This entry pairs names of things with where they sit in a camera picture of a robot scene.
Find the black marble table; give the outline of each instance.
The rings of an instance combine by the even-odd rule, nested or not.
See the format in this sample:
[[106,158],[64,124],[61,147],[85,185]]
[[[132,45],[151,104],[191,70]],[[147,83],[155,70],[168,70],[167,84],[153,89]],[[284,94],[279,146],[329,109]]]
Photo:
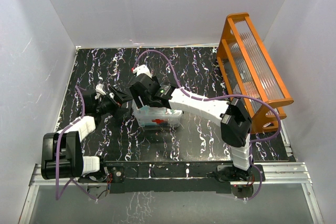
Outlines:
[[[114,85],[126,91],[136,58],[147,49],[108,48],[80,49],[70,77],[58,128],[63,129],[78,116],[81,106],[75,85],[95,89],[99,83]],[[167,55],[188,91],[215,97],[226,94],[219,67],[215,61],[217,48],[156,48]],[[140,60],[160,81],[174,81],[167,63],[158,54],[149,53]],[[123,118],[105,116],[97,129],[83,142],[84,155],[102,155],[107,161],[229,161],[229,146],[221,140],[220,128],[199,116],[184,113],[177,128],[144,129],[131,112]],[[266,137],[264,134],[252,135]],[[281,136],[253,145],[257,161],[287,161]]]

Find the wooden rack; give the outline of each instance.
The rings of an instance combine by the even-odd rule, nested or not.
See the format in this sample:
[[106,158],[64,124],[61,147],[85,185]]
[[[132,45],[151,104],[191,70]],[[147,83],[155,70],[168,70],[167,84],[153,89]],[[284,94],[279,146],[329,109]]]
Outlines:
[[[248,13],[227,16],[217,61],[229,94],[259,98],[286,118],[282,106],[293,103]],[[252,118],[252,133],[275,131],[275,116],[259,103],[245,100]]]

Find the red cross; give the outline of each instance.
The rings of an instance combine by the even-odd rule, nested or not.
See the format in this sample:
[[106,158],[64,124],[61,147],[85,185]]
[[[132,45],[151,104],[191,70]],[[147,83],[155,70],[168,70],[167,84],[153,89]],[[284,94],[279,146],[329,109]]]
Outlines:
[[152,120],[152,122],[155,122],[157,124],[160,124],[160,123],[163,123],[164,120],[161,120],[161,119],[155,119],[155,120]]

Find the white wall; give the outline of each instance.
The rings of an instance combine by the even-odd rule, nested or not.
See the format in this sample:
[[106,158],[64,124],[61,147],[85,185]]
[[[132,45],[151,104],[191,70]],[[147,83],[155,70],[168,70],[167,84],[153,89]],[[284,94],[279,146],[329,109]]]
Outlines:
[[293,151],[307,164],[322,215],[335,223],[336,0],[286,0],[265,39],[294,103]]
[[265,37],[284,0],[51,0],[76,46],[217,44],[230,13]]
[[0,0],[0,222],[17,223],[75,47],[49,0]]

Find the clear plastic box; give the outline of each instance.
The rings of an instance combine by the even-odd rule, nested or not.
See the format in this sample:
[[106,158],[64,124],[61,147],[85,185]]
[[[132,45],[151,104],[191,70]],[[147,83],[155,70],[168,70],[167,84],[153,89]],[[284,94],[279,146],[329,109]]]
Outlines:
[[170,110],[167,108],[152,108],[144,106],[138,109],[134,101],[132,103],[132,108],[133,114],[140,127],[179,127],[183,114],[182,110]]

